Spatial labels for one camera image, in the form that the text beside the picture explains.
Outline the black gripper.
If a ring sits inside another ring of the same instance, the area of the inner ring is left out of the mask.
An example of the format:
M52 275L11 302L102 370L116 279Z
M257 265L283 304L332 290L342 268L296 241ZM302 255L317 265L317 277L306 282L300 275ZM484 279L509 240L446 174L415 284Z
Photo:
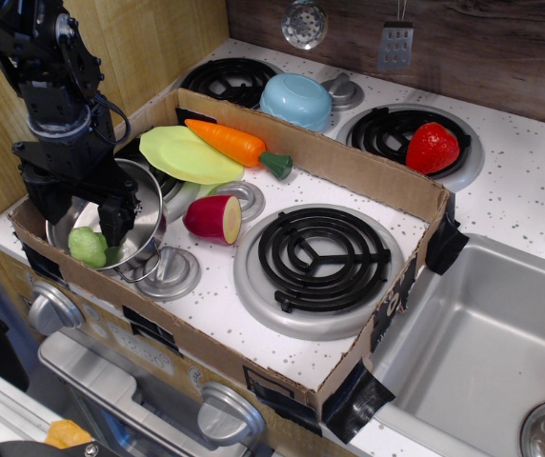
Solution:
M86 129L71 138L12 146L28 195L42 216L56 225L74 196L94 202L109 248L119 247L133 229L138 205L136 182L114 161L115 141L110 111L93 107Z

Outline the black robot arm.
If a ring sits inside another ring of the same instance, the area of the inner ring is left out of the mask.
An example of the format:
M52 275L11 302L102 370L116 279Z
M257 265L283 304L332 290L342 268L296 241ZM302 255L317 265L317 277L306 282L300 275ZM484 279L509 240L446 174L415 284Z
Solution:
M32 142L16 142L21 176L43 217L57 224L73 198L94 203L111 248L133 228L138 186L114 159L131 133L99 90L101 61L61 1L0 1L0 70L27 109Z

